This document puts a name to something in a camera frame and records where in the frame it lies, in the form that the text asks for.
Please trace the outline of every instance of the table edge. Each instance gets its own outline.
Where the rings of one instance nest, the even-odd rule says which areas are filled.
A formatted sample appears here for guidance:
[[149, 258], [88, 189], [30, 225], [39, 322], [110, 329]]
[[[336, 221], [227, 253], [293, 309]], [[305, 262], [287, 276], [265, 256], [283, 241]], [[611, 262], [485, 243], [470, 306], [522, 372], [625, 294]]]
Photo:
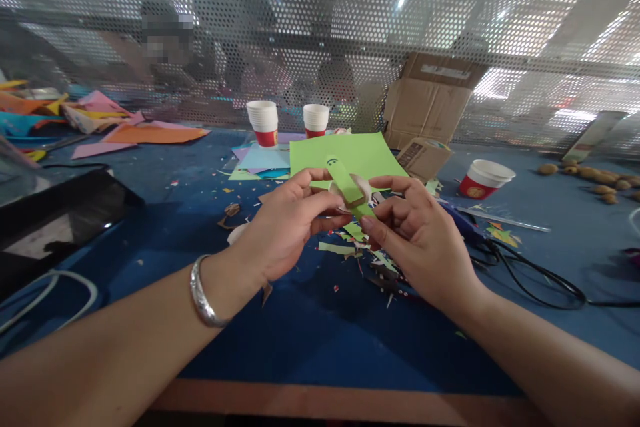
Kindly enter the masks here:
[[547, 426], [526, 398], [175, 379], [152, 410], [448, 426]]

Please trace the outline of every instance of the paper cup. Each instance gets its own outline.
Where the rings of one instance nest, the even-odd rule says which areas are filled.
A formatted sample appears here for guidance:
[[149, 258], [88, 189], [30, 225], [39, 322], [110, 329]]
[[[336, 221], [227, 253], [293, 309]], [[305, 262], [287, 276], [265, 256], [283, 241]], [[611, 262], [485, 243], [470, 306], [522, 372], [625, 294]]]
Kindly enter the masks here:
[[303, 108], [303, 118], [305, 120], [305, 131], [307, 138], [322, 137], [327, 131], [329, 123], [329, 107], [310, 103]]
[[278, 144], [278, 111], [275, 103], [266, 100], [250, 101], [247, 104], [249, 121], [261, 147]]
[[504, 165], [489, 160], [474, 160], [460, 184], [460, 193], [483, 200], [514, 177], [515, 172]]

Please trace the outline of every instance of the perforated metal mesh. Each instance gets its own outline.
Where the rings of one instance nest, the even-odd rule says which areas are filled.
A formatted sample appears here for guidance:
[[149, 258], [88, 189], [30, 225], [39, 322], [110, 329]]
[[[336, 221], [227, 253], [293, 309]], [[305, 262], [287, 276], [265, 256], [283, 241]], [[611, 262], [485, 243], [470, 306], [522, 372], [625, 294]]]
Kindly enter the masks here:
[[612, 109], [601, 151], [640, 156], [640, 0], [0, 0], [5, 70], [214, 125], [269, 98], [282, 130], [323, 103], [376, 131], [414, 50], [491, 66], [456, 142], [560, 150]]

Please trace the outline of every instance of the silver bracelet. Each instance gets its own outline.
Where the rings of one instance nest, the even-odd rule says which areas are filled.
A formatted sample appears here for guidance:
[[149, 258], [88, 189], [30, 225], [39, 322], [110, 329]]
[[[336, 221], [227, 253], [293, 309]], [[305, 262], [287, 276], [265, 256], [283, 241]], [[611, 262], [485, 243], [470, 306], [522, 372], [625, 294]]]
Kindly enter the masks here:
[[199, 256], [198, 260], [193, 263], [193, 267], [191, 268], [191, 281], [189, 282], [191, 286], [191, 296], [193, 297], [193, 303], [195, 304], [195, 309], [198, 311], [198, 315], [207, 327], [224, 328], [229, 324], [231, 319], [221, 320], [215, 316], [215, 312], [213, 308], [211, 308], [205, 292], [202, 290], [202, 281], [200, 280], [200, 262], [210, 255], [211, 254], [205, 254]]

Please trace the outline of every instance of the hand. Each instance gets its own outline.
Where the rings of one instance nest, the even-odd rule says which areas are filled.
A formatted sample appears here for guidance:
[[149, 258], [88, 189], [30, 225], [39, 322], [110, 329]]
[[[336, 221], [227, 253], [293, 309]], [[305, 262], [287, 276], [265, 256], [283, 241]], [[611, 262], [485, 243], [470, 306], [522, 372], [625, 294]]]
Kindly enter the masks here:
[[403, 270], [409, 283], [436, 308], [468, 307], [487, 289], [473, 271], [465, 243], [453, 218], [425, 186], [406, 177], [376, 177], [372, 187], [403, 192], [362, 217], [372, 250], [382, 247]]
[[351, 221], [338, 195], [309, 187], [312, 181], [331, 180], [326, 169], [305, 169], [280, 185], [233, 244], [244, 262], [258, 265], [267, 281], [286, 274], [298, 261], [307, 240], [323, 230]]

